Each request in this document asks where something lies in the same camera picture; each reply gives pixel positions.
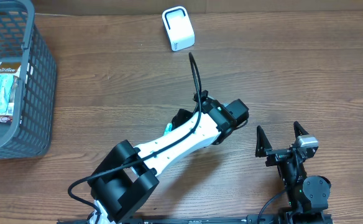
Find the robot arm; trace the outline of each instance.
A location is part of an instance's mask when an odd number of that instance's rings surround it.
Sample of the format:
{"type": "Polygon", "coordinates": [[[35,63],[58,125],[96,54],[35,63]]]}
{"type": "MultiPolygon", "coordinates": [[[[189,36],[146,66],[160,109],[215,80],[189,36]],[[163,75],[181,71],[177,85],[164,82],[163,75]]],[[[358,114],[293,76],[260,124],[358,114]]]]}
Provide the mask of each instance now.
{"type": "MultiPolygon", "coordinates": [[[[157,176],[166,168],[198,149],[220,144],[249,117],[248,107],[241,100],[224,106],[208,97],[208,92],[204,91],[201,104],[201,119],[196,131],[166,151],[132,166],[131,169],[138,176],[137,180],[133,182],[123,170],[119,170],[88,181],[95,204],[101,210],[98,223],[120,223],[130,218],[158,186],[157,176]]],[[[198,120],[198,113],[193,114],[181,109],[172,120],[174,129],[151,142],[135,147],[127,140],[120,142],[92,175],[137,161],[171,145],[193,129],[198,120]]],[[[96,219],[97,214],[93,214],[90,223],[98,224],[96,219]]]]}

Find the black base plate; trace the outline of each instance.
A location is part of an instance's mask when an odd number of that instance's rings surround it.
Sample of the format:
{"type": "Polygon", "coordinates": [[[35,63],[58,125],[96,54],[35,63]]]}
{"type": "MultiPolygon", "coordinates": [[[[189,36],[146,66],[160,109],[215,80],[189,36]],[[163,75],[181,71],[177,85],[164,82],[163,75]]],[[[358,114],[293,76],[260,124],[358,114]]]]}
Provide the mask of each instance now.
{"type": "MultiPolygon", "coordinates": [[[[275,224],[278,221],[277,215],[262,215],[260,224],[275,224]]],[[[325,223],[332,224],[331,215],[325,215],[325,223]]],[[[247,217],[237,218],[170,218],[170,219],[139,219],[132,218],[124,221],[122,224],[256,224],[257,215],[248,215],[247,217]]],[[[86,220],[73,222],[58,222],[57,224],[86,224],[86,220]]]]}

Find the white charger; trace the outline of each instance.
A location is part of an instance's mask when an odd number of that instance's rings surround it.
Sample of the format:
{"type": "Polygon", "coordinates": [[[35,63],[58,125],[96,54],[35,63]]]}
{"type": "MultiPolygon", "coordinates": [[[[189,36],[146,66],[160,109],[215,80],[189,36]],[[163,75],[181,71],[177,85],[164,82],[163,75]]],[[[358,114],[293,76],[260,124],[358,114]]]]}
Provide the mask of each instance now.
{"type": "Polygon", "coordinates": [[[191,47],[195,43],[195,35],[187,10],[183,6],[167,9],[162,13],[162,21],[167,31],[173,51],[191,47]]]}

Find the wooden table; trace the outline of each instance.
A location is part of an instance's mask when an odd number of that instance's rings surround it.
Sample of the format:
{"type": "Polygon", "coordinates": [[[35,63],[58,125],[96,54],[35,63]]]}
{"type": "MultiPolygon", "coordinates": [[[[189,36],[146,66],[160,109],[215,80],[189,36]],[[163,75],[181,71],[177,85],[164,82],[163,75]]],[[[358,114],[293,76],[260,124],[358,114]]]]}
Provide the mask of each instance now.
{"type": "MultiPolygon", "coordinates": [[[[363,223],[363,11],[194,14],[195,46],[173,53],[160,15],[38,17],[58,63],[49,153],[0,161],[0,223],[86,218],[68,186],[90,175],[118,142],[158,138],[179,108],[192,110],[193,52],[203,88],[240,98],[249,124],[160,177],[140,215],[235,217],[258,213],[282,190],[275,167],[255,158],[262,125],[274,148],[299,121],[320,141],[309,175],[333,184],[336,223],[363,223]]],[[[75,193],[91,199],[87,184],[75,193]]],[[[284,197],[267,213],[287,205],[284,197]]]]}

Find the black cable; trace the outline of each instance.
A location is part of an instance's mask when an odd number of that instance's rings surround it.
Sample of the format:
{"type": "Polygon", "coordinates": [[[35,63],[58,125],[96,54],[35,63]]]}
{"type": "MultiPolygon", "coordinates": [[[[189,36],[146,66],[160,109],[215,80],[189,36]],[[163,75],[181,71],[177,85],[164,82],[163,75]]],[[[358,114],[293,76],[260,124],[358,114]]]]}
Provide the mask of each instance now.
{"type": "Polygon", "coordinates": [[[107,171],[104,171],[104,172],[101,172],[101,173],[98,173],[98,174],[95,174],[95,175],[91,175],[89,177],[82,178],[80,180],[75,181],[74,183],[72,183],[69,186],[69,188],[68,188],[68,195],[71,198],[73,198],[73,199],[75,199],[75,200],[77,200],[77,201],[79,201],[81,203],[84,203],[86,205],[89,205],[90,207],[93,207],[97,211],[96,212],[96,214],[97,214],[96,224],[99,222],[99,219],[100,219],[100,215],[101,215],[100,208],[98,206],[96,206],[95,204],[93,204],[93,203],[91,203],[91,202],[89,202],[89,201],[87,201],[85,199],[82,199],[82,198],[74,195],[72,193],[72,189],[74,187],[76,187],[79,184],[82,184],[83,182],[87,182],[87,181],[90,181],[90,180],[94,180],[94,179],[97,179],[98,177],[102,177],[104,175],[111,174],[111,173],[114,173],[114,172],[117,172],[117,171],[120,171],[120,170],[123,170],[123,169],[126,169],[126,168],[130,168],[130,167],[132,167],[134,165],[140,164],[141,162],[144,162],[147,159],[150,159],[152,157],[155,157],[156,155],[158,155],[158,154],[166,151],[167,149],[170,149],[171,147],[176,146],[177,144],[179,144],[182,141],[184,141],[186,138],[188,138],[190,135],[192,135],[196,131],[196,129],[197,129],[197,127],[198,127],[198,125],[199,125],[199,123],[201,121],[201,113],[202,113],[202,104],[201,104],[201,77],[200,77],[200,73],[198,71],[198,68],[196,66],[196,63],[195,63],[193,54],[192,53],[189,53],[188,56],[190,58],[190,65],[191,65],[191,71],[192,71],[192,74],[193,74],[195,90],[196,90],[197,93],[199,93],[199,95],[198,95],[198,102],[197,102],[197,106],[198,106],[198,118],[197,118],[197,121],[196,121],[194,127],[190,130],[190,132],[188,132],[186,135],[184,135],[183,137],[181,137],[179,140],[177,140],[177,141],[169,144],[168,146],[165,146],[164,148],[162,148],[162,149],[160,149],[160,150],[158,150],[156,152],[151,153],[148,156],[145,156],[145,157],[143,157],[141,159],[138,159],[136,161],[130,162],[128,164],[124,164],[124,165],[119,166],[117,168],[114,168],[114,169],[111,169],[111,170],[107,170],[107,171]]]}
{"type": "Polygon", "coordinates": [[[298,162],[298,155],[296,153],[296,151],[293,152],[293,156],[295,157],[295,162],[296,162],[296,177],[295,177],[295,181],[292,183],[292,185],[290,185],[289,187],[285,188],[284,190],[282,190],[281,192],[279,192],[278,194],[276,194],[274,197],[272,197],[266,204],[264,204],[264,206],[262,207],[262,209],[260,210],[258,216],[257,216],[257,224],[260,224],[260,219],[264,213],[264,210],[277,198],[281,197],[285,192],[288,192],[289,190],[291,190],[292,188],[294,188],[294,186],[296,186],[296,184],[298,183],[299,180],[299,162],[298,162]]]}
{"type": "Polygon", "coordinates": [[[245,123],[236,127],[236,130],[240,129],[240,128],[243,128],[246,124],[248,123],[248,119],[246,119],[245,123]]]}

